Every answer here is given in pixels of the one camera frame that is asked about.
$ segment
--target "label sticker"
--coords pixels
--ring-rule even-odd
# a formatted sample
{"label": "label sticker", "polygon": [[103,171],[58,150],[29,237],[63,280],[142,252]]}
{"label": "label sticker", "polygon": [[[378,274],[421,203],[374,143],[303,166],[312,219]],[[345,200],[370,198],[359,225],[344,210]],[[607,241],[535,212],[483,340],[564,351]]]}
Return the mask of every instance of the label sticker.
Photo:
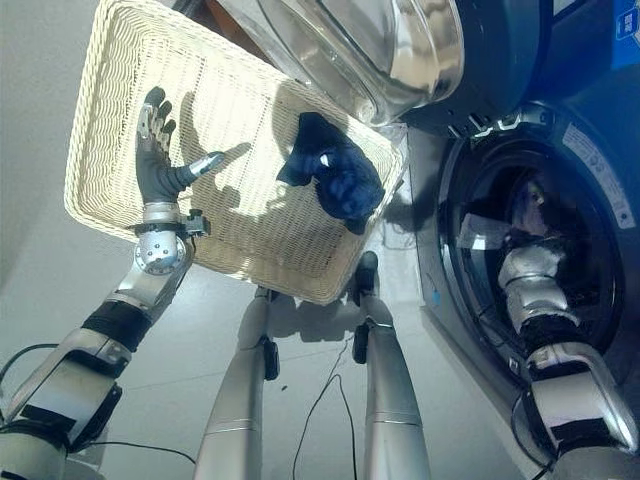
{"label": "label sticker", "polygon": [[613,55],[614,70],[640,63],[640,0],[614,0]]}
{"label": "label sticker", "polygon": [[624,189],[598,147],[572,123],[567,127],[562,143],[589,168],[606,195],[607,200],[609,200],[609,205],[616,217],[618,227],[622,230],[635,228],[636,221],[633,218],[633,213],[631,213],[631,207]]}

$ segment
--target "washing machine door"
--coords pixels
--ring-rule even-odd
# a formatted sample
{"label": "washing machine door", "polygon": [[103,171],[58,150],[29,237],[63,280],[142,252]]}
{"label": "washing machine door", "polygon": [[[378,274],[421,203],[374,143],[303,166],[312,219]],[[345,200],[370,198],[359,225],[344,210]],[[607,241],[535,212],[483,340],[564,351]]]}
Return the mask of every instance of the washing machine door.
{"label": "washing machine door", "polygon": [[[636,66],[609,72],[570,97],[525,105],[524,120],[508,131],[458,141],[439,178],[435,251],[444,280],[433,286],[430,271],[424,282],[427,303],[436,288],[456,304],[459,316],[441,316],[443,325],[458,338],[454,324],[464,325],[492,360],[494,376],[526,386],[527,354],[511,326],[498,272],[518,235],[561,241],[567,260],[558,283],[636,418],[640,163],[632,152],[640,149],[639,117]],[[475,225],[471,232],[469,225]],[[418,247],[421,256],[429,253],[424,247]]]}
{"label": "washing machine door", "polygon": [[[340,106],[370,125],[453,98],[438,117],[467,117],[478,96],[499,118],[522,99],[552,2],[528,0],[260,0],[290,55]],[[452,109],[459,105],[460,111]]]}

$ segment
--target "washing machine drum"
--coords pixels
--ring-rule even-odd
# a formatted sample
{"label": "washing machine drum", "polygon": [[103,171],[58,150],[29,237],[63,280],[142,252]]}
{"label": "washing machine drum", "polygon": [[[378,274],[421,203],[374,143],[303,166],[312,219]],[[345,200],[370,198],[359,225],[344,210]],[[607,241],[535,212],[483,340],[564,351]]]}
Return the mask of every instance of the washing machine drum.
{"label": "washing machine drum", "polygon": [[527,355],[498,272],[515,246],[562,248],[557,281],[640,418],[640,168],[628,156],[640,145],[634,133],[625,143],[614,138],[633,127],[602,115],[604,105],[598,122],[608,118],[607,127],[595,128],[566,106],[531,104],[523,111],[535,122],[458,142],[443,170],[438,228],[463,321],[521,385],[530,381]]}

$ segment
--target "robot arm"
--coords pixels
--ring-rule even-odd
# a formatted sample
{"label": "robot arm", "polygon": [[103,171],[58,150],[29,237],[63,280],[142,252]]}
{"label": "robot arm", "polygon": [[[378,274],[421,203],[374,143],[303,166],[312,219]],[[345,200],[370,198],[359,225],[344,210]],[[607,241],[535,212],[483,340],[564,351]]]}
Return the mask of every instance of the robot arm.
{"label": "robot arm", "polygon": [[499,283],[528,351],[523,405],[534,437],[556,457],[584,447],[638,450],[638,428],[602,356],[586,343],[555,280],[564,254],[527,246],[506,257]]}
{"label": "robot arm", "polygon": [[144,211],[135,226],[139,242],[131,270],[13,396],[0,428],[0,478],[59,479],[66,454],[100,435],[122,394],[116,379],[192,264],[187,240],[209,233],[202,212],[181,215],[177,198],[224,155],[171,167],[175,122],[165,124],[171,104],[163,100],[162,89],[149,92],[138,121],[136,173]]}

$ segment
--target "black band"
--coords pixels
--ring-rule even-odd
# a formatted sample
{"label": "black band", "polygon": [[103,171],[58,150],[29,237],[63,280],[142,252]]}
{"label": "black band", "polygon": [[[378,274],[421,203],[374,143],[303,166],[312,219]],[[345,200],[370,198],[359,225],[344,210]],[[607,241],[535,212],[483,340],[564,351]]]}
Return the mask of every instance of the black band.
{"label": "black band", "polygon": [[142,310],[125,302],[104,302],[85,320],[82,328],[102,333],[135,352],[151,328],[149,318]]}
{"label": "black band", "polygon": [[176,232],[184,233],[185,226],[177,222],[157,222],[157,223],[138,223],[127,227],[127,230],[133,230],[136,237],[148,232]]}
{"label": "black band", "polygon": [[3,433],[30,435],[44,440],[57,450],[64,448],[69,451],[69,439],[64,432],[32,420],[16,420],[11,422],[0,428],[0,434]]}
{"label": "black band", "polygon": [[522,324],[520,337],[524,341],[528,355],[539,348],[563,342],[586,343],[578,327],[567,317],[540,315]]}

